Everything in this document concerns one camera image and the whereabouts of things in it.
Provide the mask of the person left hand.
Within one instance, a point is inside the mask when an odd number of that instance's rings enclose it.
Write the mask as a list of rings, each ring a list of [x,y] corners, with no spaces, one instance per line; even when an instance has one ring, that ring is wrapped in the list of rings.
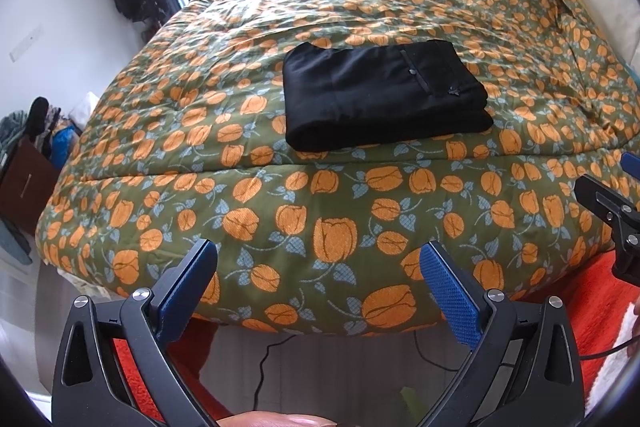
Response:
[[[314,415],[251,411],[221,418],[218,425],[220,427],[335,427],[336,422]]]

